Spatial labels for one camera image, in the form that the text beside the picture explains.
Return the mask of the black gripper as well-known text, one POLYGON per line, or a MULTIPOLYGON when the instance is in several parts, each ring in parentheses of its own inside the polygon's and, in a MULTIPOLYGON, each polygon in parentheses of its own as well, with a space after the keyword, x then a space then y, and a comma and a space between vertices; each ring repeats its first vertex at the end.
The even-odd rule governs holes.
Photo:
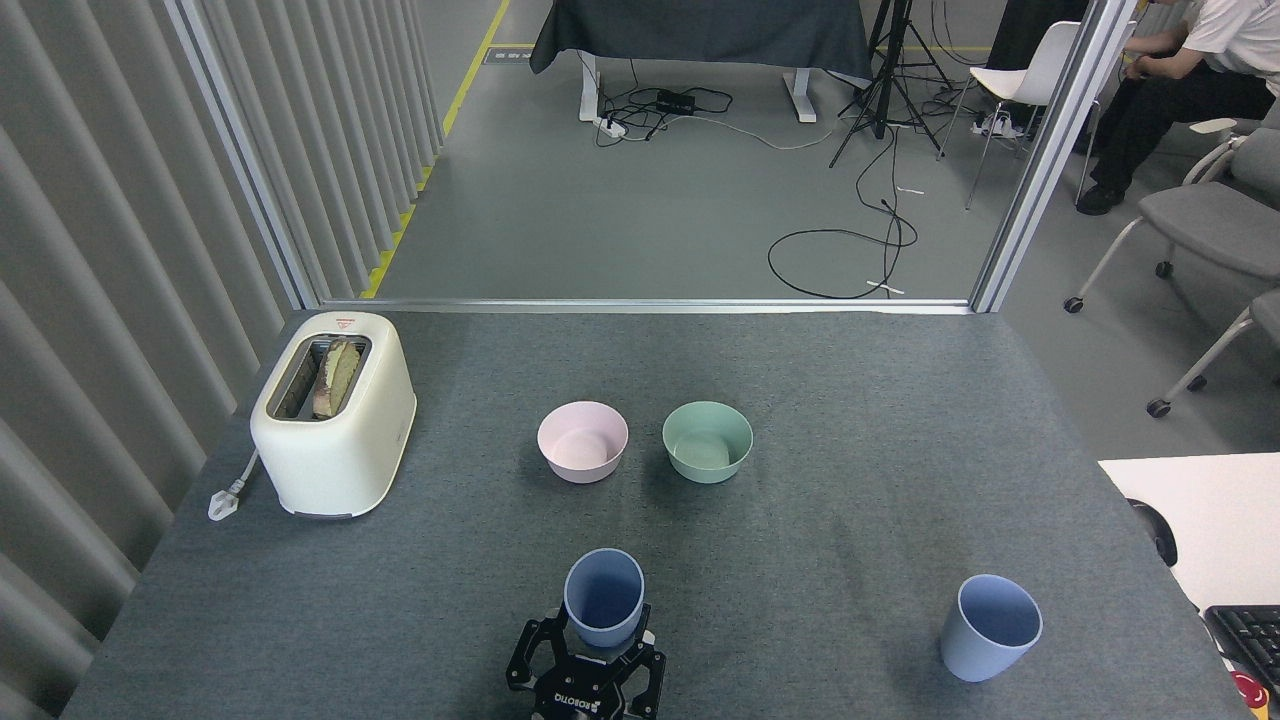
POLYGON ((666 678, 666 655, 657 651, 657 637, 640 630, 637 639, 609 662, 568 652, 566 614, 530 619, 506 669, 508 688, 535 694, 531 719, 657 719, 666 678), (550 644, 552 665, 539 676, 534 655, 550 644), (644 669, 646 684, 625 697, 625 684, 644 669))

